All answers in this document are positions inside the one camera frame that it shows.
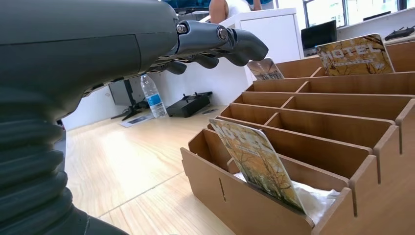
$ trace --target robotic arm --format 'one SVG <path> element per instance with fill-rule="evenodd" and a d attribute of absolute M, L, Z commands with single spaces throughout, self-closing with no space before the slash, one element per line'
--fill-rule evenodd
<path fill-rule="evenodd" d="M 125 234 L 72 204 L 56 170 L 55 120 L 105 84 L 186 63 L 238 66 L 267 47 L 249 32 L 179 22 L 157 0 L 2 0 L 0 3 L 0 234 Z"/>

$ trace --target white tissue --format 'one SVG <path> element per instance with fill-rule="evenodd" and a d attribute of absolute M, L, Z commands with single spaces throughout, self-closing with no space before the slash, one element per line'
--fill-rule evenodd
<path fill-rule="evenodd" d="M 234 176 L 246 182 L 241 172 L 234 174 Z M 335 190 L 320 190 L 295 181 L 292 182 L 294 190 L 304 206 L 305 213 L 313 220 L 315 225 L 318 224 L 326 210 L 330 208 L 340 194 Z"/>

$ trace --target card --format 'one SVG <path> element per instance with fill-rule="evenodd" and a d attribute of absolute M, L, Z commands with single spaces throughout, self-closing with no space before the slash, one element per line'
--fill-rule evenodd
<path fill-rule="evenodd" d="M 247 182 L 305 213 L 284 165 L 262 131 L 218 119 L 210 123 Z"/>
<path fill-rule="evenodd" d="M 247 66 L 257 80 L 284 78 L 271 58 L 265 58 L 261 61 L 249 61 Z"/>
<path fill-rule="evenodd" d="M 379 34 L 324 44 L 317 53 L 330 76 L 395 72 Z"/>

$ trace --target plastic water bottle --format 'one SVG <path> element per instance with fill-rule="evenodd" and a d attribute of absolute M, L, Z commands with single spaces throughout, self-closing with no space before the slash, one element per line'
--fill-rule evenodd
<path fill-rule="evenodd" d="M 166 117 L 167 111 L 161 101 L 159 91 L 157 90 L 156 84 L 154 84 L 153 80 L 149 76 L 141 76 L 141 88 L 143 89 L 144 95 L 147 98 L 148 105 L 150 105 L 150 109 L 154 117 Z"/>

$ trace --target white shirt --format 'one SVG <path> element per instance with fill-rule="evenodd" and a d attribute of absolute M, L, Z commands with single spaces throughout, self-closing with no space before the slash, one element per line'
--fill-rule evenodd
<path fill-rule="evenodd" d="M 245 0 L 225 0 L 228 4 L 228 17 L 234 16 L 242 12 L 250 12 L 248 3 Z"/>

